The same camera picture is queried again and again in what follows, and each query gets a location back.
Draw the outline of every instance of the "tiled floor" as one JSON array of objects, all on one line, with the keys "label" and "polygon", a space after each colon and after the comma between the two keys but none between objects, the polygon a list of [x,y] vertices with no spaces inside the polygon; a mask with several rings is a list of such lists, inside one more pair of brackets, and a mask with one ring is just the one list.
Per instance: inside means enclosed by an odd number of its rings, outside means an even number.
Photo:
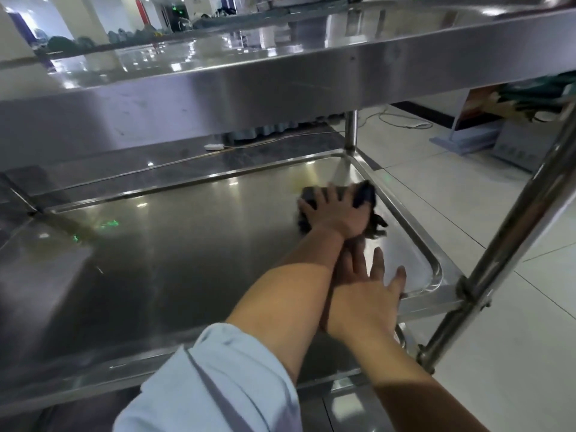
[{"label": "tiled floor", "polygon": [[[360,122],[378,110],[364,109]],[[529,174],[486,151],[460,157],[428,141],[446,131],[399,129],[372,117],[359,129],[358,146],[384,168],[377,172],[382,182],[468,275]],[[492,431],[575,430],[574,260],[576,205],[525,255],[493,307],[437,367],[438,381]],[[426,339],[439,320],[411,328]]]}]

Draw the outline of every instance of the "metal pole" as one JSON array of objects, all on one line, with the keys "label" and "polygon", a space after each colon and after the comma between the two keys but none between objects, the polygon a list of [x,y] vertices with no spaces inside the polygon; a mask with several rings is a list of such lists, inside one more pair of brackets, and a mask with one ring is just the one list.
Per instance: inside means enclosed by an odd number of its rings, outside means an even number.
[{"label": "metal pole", "polygon": [[20,188],[17,184],[15,184],[10,177],[8,177],[5,173],[0,172],[0,181],[4,182],[4,184],[12,191],[14,195],[16,195],[20,201],[22,201],[26,205],[26,209],[29,213],[36,213],[41,212],[40,209],[36,204],[32,201],[30,196],[25,192],[24,189]]},{"label": "metal pole", "polygon": [[465,304],[449,312],[419,356],[432,372],[466,326],[486,306],[516,263],[558,219],[576,195],[576,108],[538,171],[526,184],[504,223],[461,289]]},{"label": "metal pole", "polygon": [[344,148],[353,152],[358,143],[358,111],[346,112],[344,120]]}]

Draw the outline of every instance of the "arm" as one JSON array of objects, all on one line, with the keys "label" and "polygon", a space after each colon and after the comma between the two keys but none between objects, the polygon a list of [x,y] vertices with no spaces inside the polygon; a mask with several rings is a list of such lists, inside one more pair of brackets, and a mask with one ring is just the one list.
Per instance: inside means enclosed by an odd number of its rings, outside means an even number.
[{"label": "arm", "polygon": [[368,223],[370,205],[353,208],[353,195],[350,186],[338,200],[331,185],[328,199],[317,188],[316,210],[299,200],[312,230],[279,267],[250,287],[227,319],[265,345],[294,382],[316,333],[344,240],[360,235]]},{"label": "arm", "polygon": [[339,264],[328,332],[354,354],[397,432],[470,431],[486,428],[410,358],[393,339],[396,311],[406,283],[400,267],[385,287],[382,250],[374,252],[370,276],[362,249],[345,252]]}]

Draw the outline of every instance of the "metal tray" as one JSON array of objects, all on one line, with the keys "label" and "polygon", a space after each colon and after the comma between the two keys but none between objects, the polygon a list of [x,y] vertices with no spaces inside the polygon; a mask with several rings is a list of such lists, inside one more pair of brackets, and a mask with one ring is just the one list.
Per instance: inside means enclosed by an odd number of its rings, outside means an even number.
[{"label": "metal tray", "polygon": [[[308,185],[371,179],[388,236],[388,281],[407,268],[401,320],[460,302],[460,271],[358,155],[308,155],[60,206],[93,232],[81,238],[31,221],[0,250],[0,415],[138,385],[299,240],[296,198]],[[339,343],[319,334],[300,387],[358,374]]]}]

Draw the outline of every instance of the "rolled-up sleeve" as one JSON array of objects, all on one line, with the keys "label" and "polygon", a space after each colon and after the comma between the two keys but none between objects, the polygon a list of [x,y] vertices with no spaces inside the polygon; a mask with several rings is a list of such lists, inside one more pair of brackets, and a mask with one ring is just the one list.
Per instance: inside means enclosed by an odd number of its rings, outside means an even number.
[{"label": "rolled-up sleeve", "polygon": [[282,364],[233,325],[179,348],[116,419],[114,432],[301,431],[296,389]]}]

